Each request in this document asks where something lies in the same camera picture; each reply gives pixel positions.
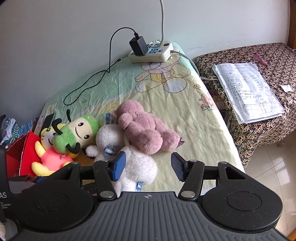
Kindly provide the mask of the person's left hand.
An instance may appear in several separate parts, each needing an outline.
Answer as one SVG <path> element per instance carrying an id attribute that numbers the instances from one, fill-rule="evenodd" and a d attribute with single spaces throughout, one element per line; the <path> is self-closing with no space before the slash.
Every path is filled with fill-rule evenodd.
<path id="1" fill-rule="evenodd" d="M 17 226 L 11 219 L 6 219 L 6 222 L 1 222 L 0 224 L 1 240 L 3 241 L 11 240 L 17 234 L 18 234 Z"/>

